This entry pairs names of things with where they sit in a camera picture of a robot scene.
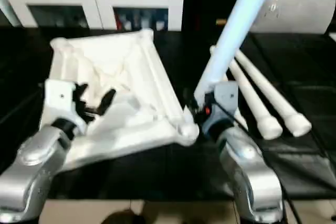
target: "glass cabinet door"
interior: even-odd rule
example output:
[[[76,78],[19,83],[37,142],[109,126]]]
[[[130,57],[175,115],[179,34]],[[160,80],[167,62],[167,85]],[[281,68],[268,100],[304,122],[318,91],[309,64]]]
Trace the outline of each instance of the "glass cabinet door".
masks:
[[[8,0],[24,27],[102,28],[96,0]]]
[[[168,8],[113,7],[117,30],[168,30]]]
[[[88,27],[82,6],[28,5],[40,27]]]

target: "tile floor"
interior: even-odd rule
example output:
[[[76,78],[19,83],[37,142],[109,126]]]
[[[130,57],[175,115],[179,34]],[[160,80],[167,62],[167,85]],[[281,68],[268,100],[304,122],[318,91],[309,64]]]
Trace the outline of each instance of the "tile floor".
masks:
[[[336,200],[295,201],[303,224],[332,224]],[[235,206],[230,201],[209,202],[145,202],[142,200],[49,200],[40,224],[100,224],[112,212],[132,209],[142,213],[149,224],[239,224]],[[296,224],[290,210],[288,223]]]

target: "black cable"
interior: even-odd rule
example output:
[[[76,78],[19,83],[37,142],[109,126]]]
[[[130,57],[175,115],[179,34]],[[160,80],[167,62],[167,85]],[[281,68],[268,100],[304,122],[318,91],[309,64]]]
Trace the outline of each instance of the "black cable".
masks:
[[[259,147],[259,149],[261,150],[261,152],[262,153],[265,153],[265,151],[264,151],[264,149],[263,149],[263,147],[261,146],[261,143],[260,143],[260,141],[259,140],[256,140],[249,132],[248,132],[248,130],[237,120],[237,119],[235,119],[235,117],[233,116],[233,115],[231,115],[231,113],[230,112],[228,112],[225,108],[223,108],[223,106],[221,106],[216,100],[215,100],[215,98],[214,98],[214,96],[213,95],[211,95],[211,102],[212,103],[214,103],[214,104],[216,104],[231,120],[233,120],[234,122],[236,122],[237,123],[237,125],[238,125],[238,127],[246,134],[246,135],[248,135],[255,143],[256,143],[256,145]],[[264,160],[265,160],[265,163],[266,163],[266,165],[267,166],[269,166],[271,169],[273,169],[274,170],[274,168],[272,167],[272,165],[270,164],[270,162],[268,161],[268,159],[266,158],[266,156],[264,155]],[[284,196],[284,198],[287,200],[287,202],[288,202],[288,204],[289,204],[289,206],[290,206],[290,208],[291,208],[291,210],[292,210],[292,212],[293,212],[293,214],[294,214],[294,217],[295,217],[295,220],[296,220],[296,222],[297,222],[297,224],[302,224],[302,221],[301,221],[301,218],[300,218],[300,216],[299,216],[299,214],[298,214],[298,212],[296,211],[296,208],[295,208],[295,206],[294,206],[294,204],[293,204],[293,202],[292,202],[292,200],[290,199],[290,197],[289,197],[289,195],[288,195],[288,193],[287,193],[287,190],[285,189],[285,187],[284,187],[284,185],[283,185],[283,183],[281,182],[281,180],[280,180],[280,177],[278,176],[278,178],[279,178],[279,182],[280,182],[280,185],[281,185],[281,189],[282,189],[282,192],[283,192],[283,196]]]
[[[284,198],[282,198],[282,205],[283,205],[283,208],[282,208],[282,215],[283,215],[283,220],[285,223],[288,223],[288,218],[287,218],[287,213],[286,213],[286,208],[285,208],[285,200]]]

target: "pipe end cap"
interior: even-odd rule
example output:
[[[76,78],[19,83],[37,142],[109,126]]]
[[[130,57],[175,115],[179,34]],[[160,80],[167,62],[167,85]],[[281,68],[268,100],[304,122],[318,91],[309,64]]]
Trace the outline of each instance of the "pipe end cap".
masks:
[[[301,113],[287,117],[285,125],[294,137],[303,136],[311,130],[311,123]]]
[[[282,127],[273,116],[261,119],[257,126],[265,140],[273,140],[282,134]]]

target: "black mat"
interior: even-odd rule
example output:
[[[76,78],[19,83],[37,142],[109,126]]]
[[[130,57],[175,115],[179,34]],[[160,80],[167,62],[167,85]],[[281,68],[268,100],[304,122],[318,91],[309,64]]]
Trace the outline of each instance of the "black mat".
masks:
[[[48,77],[52,38],[111,32],[0,29],[0,115],[14,108]],[[154,35],[155,46],[182,105],[183,90],[196,87],[209,58],[209,46],[216,39],[214,35],[178,32]],[[313,124],[313,130],[307,135],[292,137],[261,96],[285,131],[277,140],[264,141],[264,149],[291,197],[335,198],[336,191],[332,188],[336,188],[336,179],[326,156],[336,162],[336,42],[320,35],[254,34],[246,38],[242,51]],[[19,144],[37,129],[42,102],[42,97],[33,99],[0,125],[0,172],[13,160]],[[242,96],[239,104],[251,133],[260,137]],[[172,144],[60,174],[54,179],[49,197],[225,199],[224,180],[216,148],[200,137],[191,147]]]

